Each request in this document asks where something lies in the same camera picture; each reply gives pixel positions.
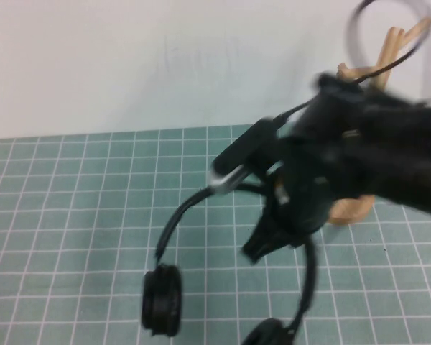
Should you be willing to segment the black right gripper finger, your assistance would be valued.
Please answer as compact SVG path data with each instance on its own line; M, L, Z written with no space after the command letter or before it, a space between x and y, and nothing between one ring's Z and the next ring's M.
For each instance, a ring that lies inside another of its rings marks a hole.
M276 251L283 247L291 247L293 249L304 247L306 250L310 248L311 237L303 233L288 233L283 229L276 231L272 237L272 250Z
M253 265L277 249L277 224L272 209L272 205L265 205L251 236L242 247L242 253Z

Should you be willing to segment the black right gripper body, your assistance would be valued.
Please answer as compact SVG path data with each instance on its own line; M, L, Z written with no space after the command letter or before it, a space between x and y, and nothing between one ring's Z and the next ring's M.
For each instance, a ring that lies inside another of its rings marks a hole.
M282 164L277 181L283 196L277 196L275 216L290 234L311 234L327 220L330 209L346 191L343 147L335 142L312 142L283 137L274 143Z

